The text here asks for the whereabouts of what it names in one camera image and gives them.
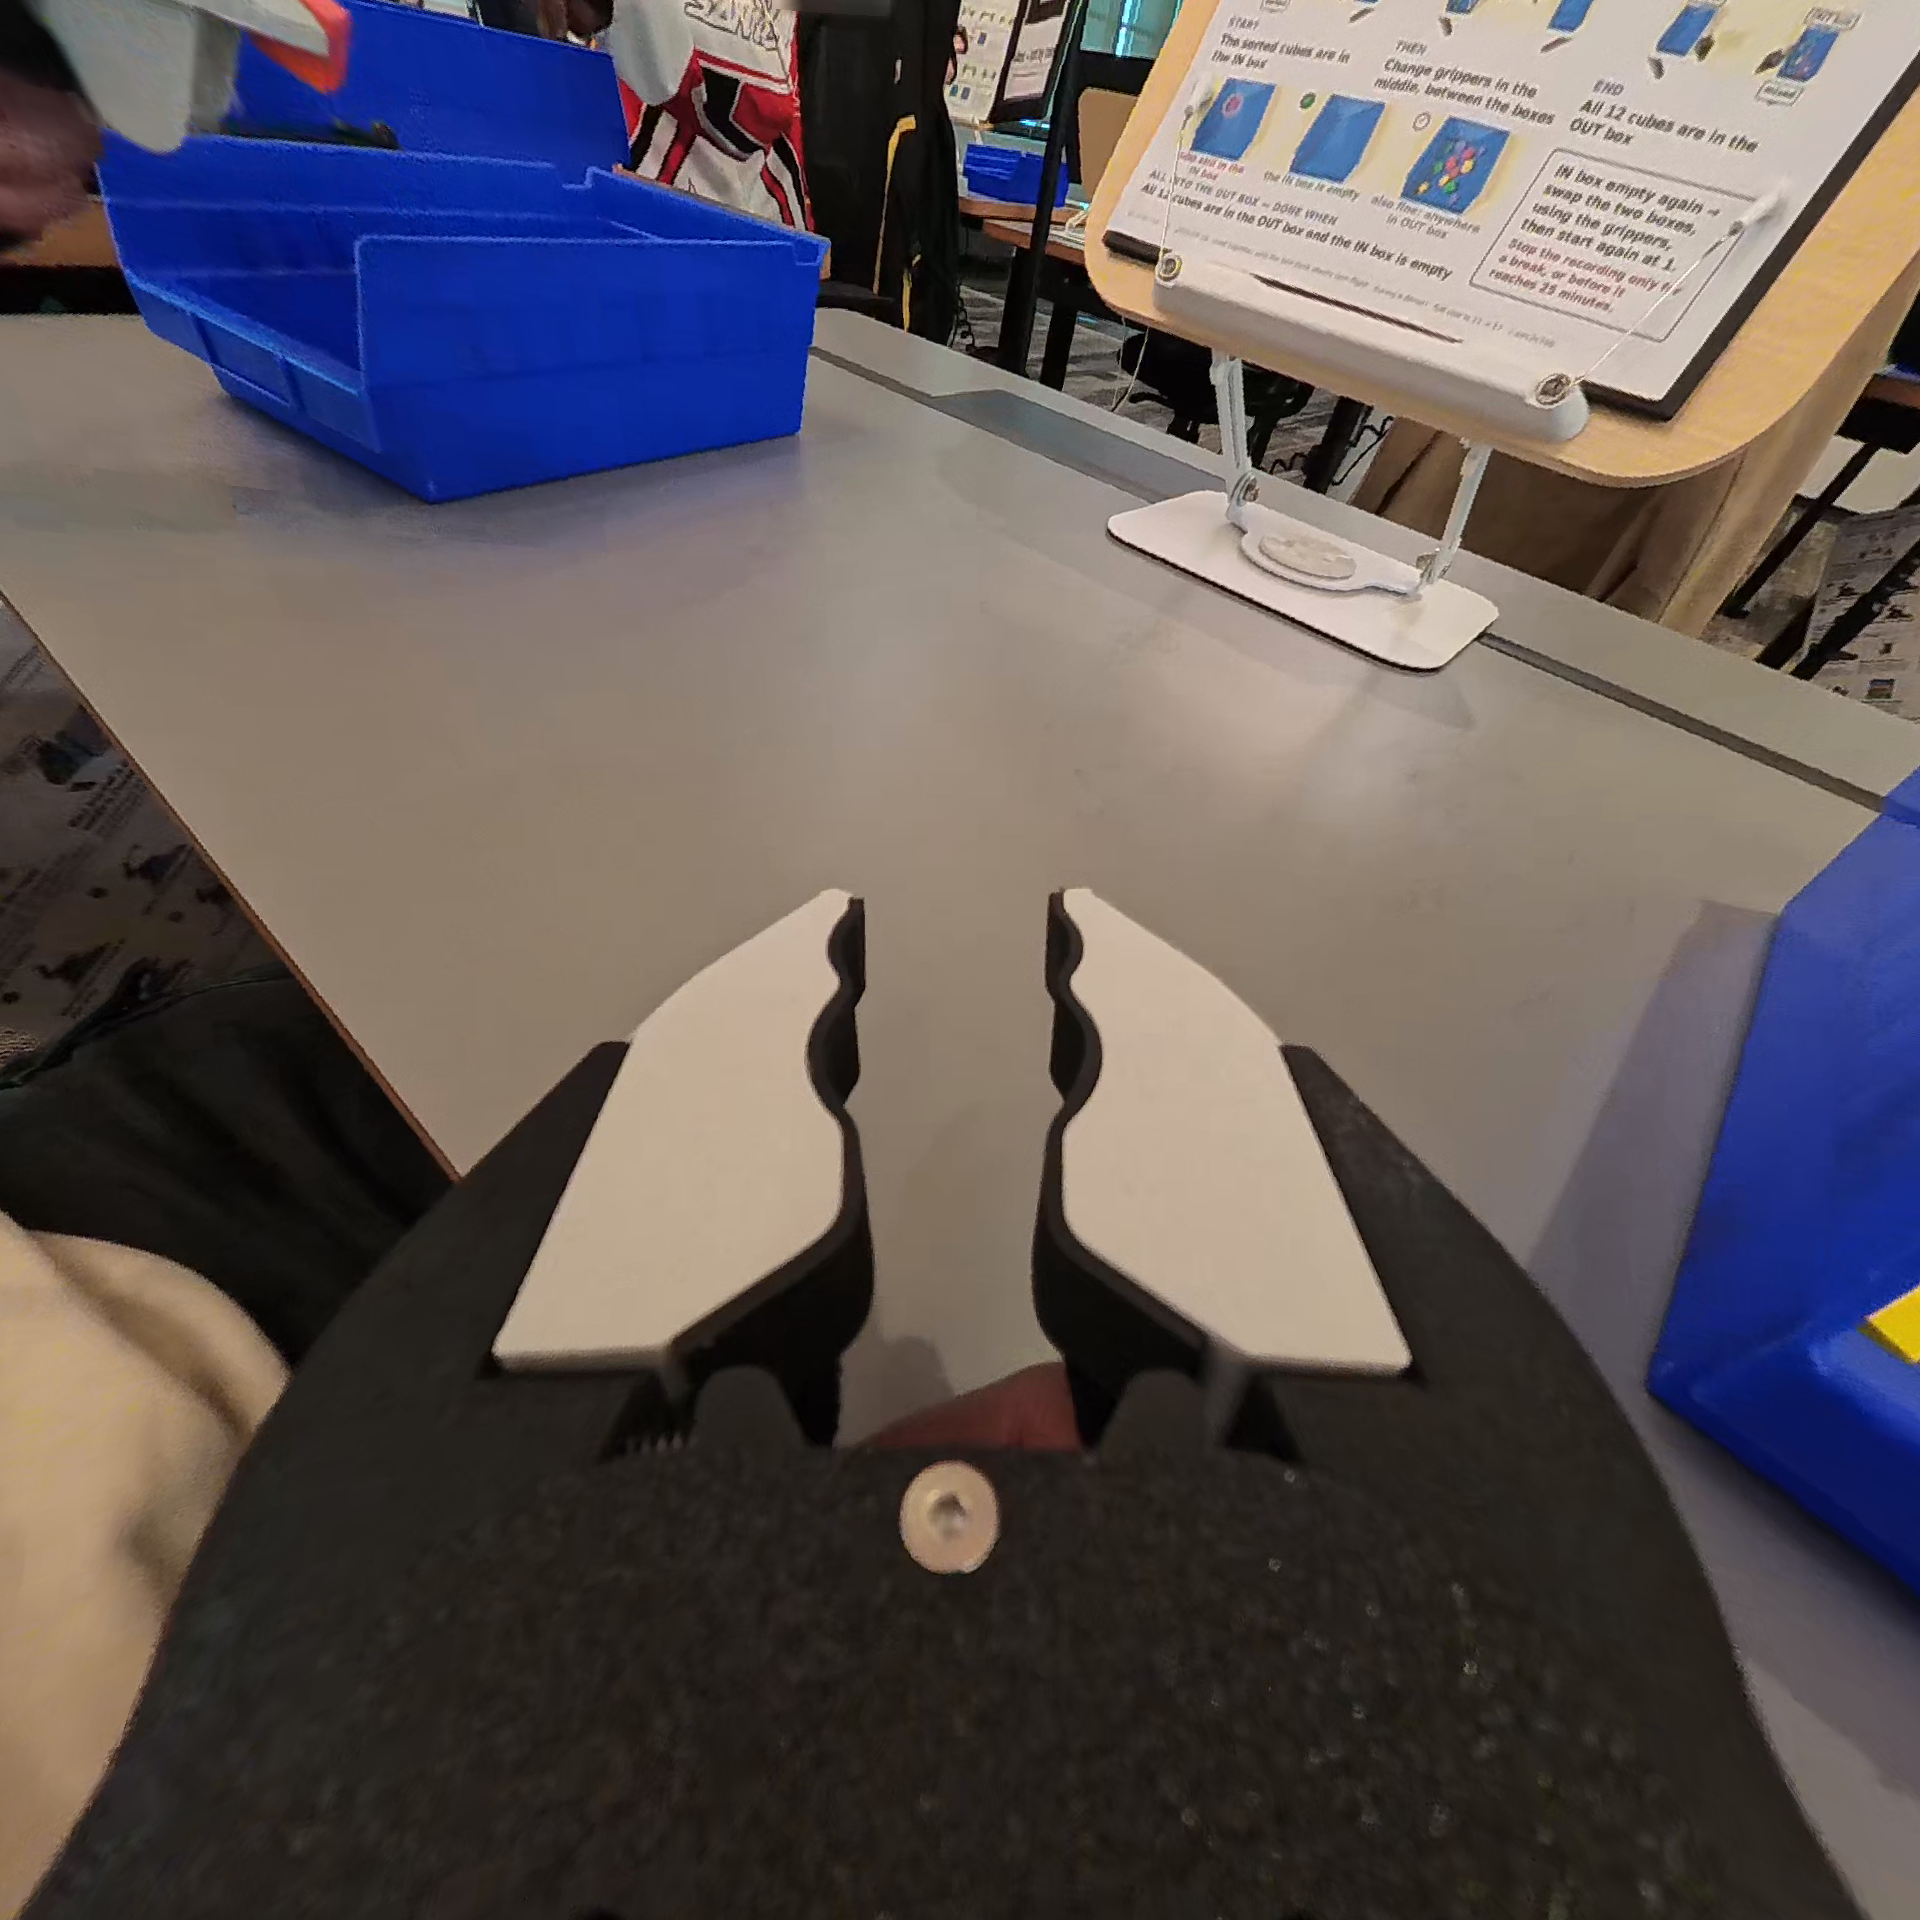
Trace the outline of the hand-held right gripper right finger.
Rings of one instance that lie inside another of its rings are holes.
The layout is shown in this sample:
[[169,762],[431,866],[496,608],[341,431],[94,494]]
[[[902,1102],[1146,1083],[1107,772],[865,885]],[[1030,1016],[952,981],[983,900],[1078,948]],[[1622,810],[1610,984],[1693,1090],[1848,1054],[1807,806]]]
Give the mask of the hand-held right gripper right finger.
[[1274,1028],[1088,887],[1047,898],[1030,1294],[1097,1446],[1146,1378],[1274,1445],[1274,1381],[1408,1384],[1410,1342]]

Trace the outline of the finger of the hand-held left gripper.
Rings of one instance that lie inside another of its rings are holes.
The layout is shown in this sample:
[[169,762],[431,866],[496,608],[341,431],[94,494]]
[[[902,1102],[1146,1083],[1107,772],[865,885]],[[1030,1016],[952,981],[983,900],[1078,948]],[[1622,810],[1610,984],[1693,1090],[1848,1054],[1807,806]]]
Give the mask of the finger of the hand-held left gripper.
[[31,77],[75,88],[142,150],[174,154],[224,120],[251,4],[35,3]]

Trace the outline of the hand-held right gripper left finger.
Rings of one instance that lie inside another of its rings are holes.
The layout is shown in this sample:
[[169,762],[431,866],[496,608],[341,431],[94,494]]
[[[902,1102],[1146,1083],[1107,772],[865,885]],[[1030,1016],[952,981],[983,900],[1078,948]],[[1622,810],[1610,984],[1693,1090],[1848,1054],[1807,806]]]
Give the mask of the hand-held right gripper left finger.
[[640,1022],[494,1335],[501,1372],[645,1376],[681,1418],[755,1370],[831,1445],[872,1308],[864,988],[864,903],[819,891]]

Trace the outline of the red wooden cube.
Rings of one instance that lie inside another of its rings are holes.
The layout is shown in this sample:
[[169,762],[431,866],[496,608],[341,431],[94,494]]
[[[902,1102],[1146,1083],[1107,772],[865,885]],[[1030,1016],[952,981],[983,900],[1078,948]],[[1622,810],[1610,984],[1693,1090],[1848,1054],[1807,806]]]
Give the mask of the red wooden cube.
[[347,77],[352,14],[341,3],[256,3],[245,35],[320,93],[337,91]]

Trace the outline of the person's left hand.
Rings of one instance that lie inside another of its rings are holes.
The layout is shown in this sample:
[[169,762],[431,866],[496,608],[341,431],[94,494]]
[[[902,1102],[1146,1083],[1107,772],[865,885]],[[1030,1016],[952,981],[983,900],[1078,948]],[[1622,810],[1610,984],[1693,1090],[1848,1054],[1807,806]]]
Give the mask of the person's left hand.
[[85,210],[99,150],[99,124],[82,93],[2,69],[3,253]]

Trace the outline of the person's dark trousers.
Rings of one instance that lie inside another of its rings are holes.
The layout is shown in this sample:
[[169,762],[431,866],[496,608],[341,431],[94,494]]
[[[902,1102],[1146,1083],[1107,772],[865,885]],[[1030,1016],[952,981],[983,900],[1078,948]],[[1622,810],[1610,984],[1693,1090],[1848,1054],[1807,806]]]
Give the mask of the person's dark trousers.
[[373,1069],[279,964],[112,999],[3,1069],[13,1222],[184,1266],[287,1365],[448,1188]]

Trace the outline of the tan fabric cover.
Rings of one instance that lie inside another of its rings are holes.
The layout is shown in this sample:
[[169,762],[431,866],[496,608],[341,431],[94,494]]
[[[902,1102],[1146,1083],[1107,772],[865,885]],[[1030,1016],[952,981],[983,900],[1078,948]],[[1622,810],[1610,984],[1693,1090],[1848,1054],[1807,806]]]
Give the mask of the tan fabric cover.
[[1885,300],[1833,367],[1735,460],[1662,487],[1601,487],[1497,452],[1462,546],[1480,559],[1701,637],[1760,556],[1865,381],[1901,309]]

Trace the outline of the printed instruction sheet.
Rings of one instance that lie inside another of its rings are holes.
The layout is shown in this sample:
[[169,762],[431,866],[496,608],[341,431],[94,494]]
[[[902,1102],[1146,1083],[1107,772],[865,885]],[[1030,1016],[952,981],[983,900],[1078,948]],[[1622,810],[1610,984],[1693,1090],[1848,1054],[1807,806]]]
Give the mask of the printed instruction sheet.
[[1914,3],[1218,4],[1101,246],[1665,421],[1914,61]]

